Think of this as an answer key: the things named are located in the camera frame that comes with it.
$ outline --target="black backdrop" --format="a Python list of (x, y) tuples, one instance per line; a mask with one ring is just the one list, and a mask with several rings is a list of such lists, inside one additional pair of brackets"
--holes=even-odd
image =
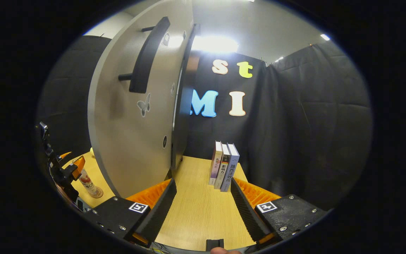
[[(212, 71), (213, 61), (219, 59), (227, 61), (228, 73), (216, 74)], [(237, 63), (247, 61), (253, 69), (249, 69), (251, 78), (244, 78), (239, 74)], [(248, 137), (251, 133), (251, 124), (256, 114), (256, 94), (261, 87), (261, 78), (264, 76), (266, 65), (263, 61), (237, 53), (202, 53), (198, 63), (194, 88), (200, 98), (208, 90), (219, 94), (215, 102), (215, 117), (204, 117), (201, 113), (193, 113), (189, 120), (189, 137), (185, 156), (211, 159), (214, 142), (234, 143), (240, 154), (239, 162), (244, 172), (248, 172)], [(230, 92), (244, 92), (244, 116), (231, 116), (232, 97)]]
[[(212, 71), (227, 61), (228, 73)], [(239, 75), (247, 61), (253, 77)], [(328, 210), (361, 174), (372, 138), (367, 84), (333, 42), (315, 44), (266, 68), (237, 53), (203, 53), (195, 80), (199, 97), (219, 94), (216, 117), (190, 116), (185, 155), (211, 159), (214, 140), (234, 143), (249, 182), (296, 194)], [(242, 91), (245, 116), (231, 116), (232, 91)]]
[(39, 98), (37, 122), (48, 125), (51, 146), (58, 154), (78, 156), (92, 146), (87, 123), (90, 81), (110, 41), (98, 36), (78, 37), (48, 75)]

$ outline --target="ceiling light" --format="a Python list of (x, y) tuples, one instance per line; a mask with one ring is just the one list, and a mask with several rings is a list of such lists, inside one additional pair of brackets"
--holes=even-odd
[(322, 37), (326, 41), (330, 40), (330, 38), (328, 38), (328, 36), (325, 34), (321, 34), (320, 37)]
[(193, 50), (208, 52), (236, 52), (238, 47), (234, 40), (221, 36), (195, 36), (192, 43)]

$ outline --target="wooden table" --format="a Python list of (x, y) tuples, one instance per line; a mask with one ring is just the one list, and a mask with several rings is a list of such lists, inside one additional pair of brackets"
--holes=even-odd
[[(95, 207), (113, 197), (114, 193), (104, 180), (95, 158), (90, 153), (84, 154), (84, 158), (84, 168), (90, 179), (104, 194), (101, 198), (92, 198), (79, 181), (72, 185), (87, 204)], [(245, 228), (231, 192), (220, 192), (208, 185), (210, 166), (209, 159), (184, 156), (174, 176), (177, 193), (156, 242), (200, 251), (206, 250), (206, 239), (223, 238), (225, 249), (255, 244)], [(240, 164), (234, 176), (247, 180)]]

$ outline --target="standing book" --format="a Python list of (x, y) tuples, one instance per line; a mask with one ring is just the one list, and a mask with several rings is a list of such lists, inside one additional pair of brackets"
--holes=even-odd
[(216, 141), (213, 152), (213, 161), (211, 162), (211, 175), (209, 176), (209, 185), (216, 183), (217, 173), (219, 172), (220, 160), (222, 159), (222, 143)]
[(231, 156), (228, 146), (226, 144), (222, 144), (222, 161), (220, 162), (219, 173), (217, 174), (216, 182), (214, 183), (214, 189), (220, 190), (228, 164), (230, 163), (230, 158)]
[(237, 152), (237, 149), (234, 146), (234, 144), (228, 144), (228, 149), (230, 150), (231, 158), (230, 163), (228, 164), (227, 172), (225, 173), (224, 180), (220, 187), (221, 192), (228, 191), (228, 188), (230, 187), (231, 180), (237, 167), (237, 163), (239, 161), (239, 153)]

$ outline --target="letter m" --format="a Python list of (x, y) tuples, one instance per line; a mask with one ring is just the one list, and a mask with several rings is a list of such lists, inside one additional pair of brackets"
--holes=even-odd
[(200, 111), (204, 107), (202, 111), (203, 117), (215, 117), (217, 114), (216, 111), (214, 110), (214, 107), (216, 106), (217, 95), (219, 95), (218, 92), (209, 90), (206, 91), (206, 93), (200, 99), (197, 91), (194, 89), (192, 95), (192, 108), (195, 114), (196, 115), (200, 114)]

